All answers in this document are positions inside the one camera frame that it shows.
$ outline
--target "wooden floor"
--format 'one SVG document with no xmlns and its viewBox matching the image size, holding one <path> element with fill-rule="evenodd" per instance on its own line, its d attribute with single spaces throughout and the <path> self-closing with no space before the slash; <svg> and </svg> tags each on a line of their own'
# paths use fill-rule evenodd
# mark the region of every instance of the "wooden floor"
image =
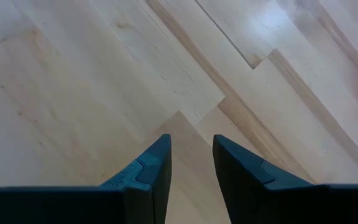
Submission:
<svg viewBox="0 0 358 224">
<path fill-rule="evenodd" d="M 358 1 L 0 0 L 0 186 L 98 185 L 172 135 L 167 223 L 229 223 L 223 134 L 358 183 Z"/>
</svg>

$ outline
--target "hardwood floor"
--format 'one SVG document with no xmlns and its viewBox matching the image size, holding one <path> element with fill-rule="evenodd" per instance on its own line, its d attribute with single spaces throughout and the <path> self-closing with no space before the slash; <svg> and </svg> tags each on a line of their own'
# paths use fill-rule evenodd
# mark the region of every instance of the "hardwood floor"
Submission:
<svg viewBox="0 0 358 224">
<path fill-rule="evenodd" d="M 162 133 L 167 223 L 229 223 L 214 134 L 358 183 L 358 1 L 2 3 L 0 186 L 98 185 Z"/>
</svg>

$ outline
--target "light maple floorboard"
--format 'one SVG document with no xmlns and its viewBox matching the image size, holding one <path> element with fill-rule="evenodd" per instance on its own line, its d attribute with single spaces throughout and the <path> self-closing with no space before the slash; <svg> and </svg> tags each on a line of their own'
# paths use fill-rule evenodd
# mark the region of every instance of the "light maple floorboard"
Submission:
<svg viewBox="0 0 358 224">
<path fill-rule="evenodd" d="M 358 183 L 358 1 L 0 0 L 4 13 L 0 186 L 98 185 L 163 133 L 167 223 L 229 223 L 214 134 L 312 183 Z"/>
</svg>

